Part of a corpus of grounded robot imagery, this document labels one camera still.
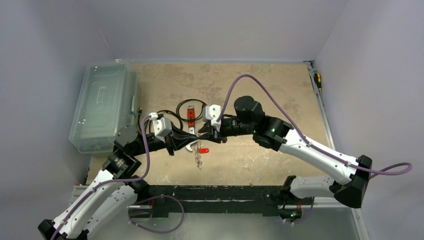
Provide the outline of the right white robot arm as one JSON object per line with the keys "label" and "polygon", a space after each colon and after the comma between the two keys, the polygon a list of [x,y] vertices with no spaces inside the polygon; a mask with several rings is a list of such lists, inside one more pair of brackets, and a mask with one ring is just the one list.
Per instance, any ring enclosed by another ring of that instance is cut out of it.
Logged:
{"label": "right white robot arm", "polygon": [[287,177],[280,198],[288,204],[305,198],[326,197],[350,208],[361,208],[370,180],[371,158],[349,156],[307,137],[302,138],[292,124],[266,115],[261,103],[251,96],[237,98],[233,106],[235,116],[218,119],[221,107],[207,105],[199,139],[221,144],[229,137],[252,135],[259,146],[294,156],[326,174]]}

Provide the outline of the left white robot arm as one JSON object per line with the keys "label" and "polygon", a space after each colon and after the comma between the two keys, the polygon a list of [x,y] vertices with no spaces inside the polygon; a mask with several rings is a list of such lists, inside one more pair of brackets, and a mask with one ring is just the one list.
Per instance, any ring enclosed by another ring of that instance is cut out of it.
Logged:
{"label": "left white robot arm", "polygon": [[150,169],[142,176],[135,175],[141,166],[136,156],[150,156],[150,152],[166,149],[170,155],[197,141],[197,136],[172,124],[159,126],[153,133],[145,133],[134,125],[122,127],[114,141],[114,151],[108,156],[95,179],[83,193],[53,220],[45,219],[38,231],[45,240],[88,240],[120,211],[149,199],[147,182]]}

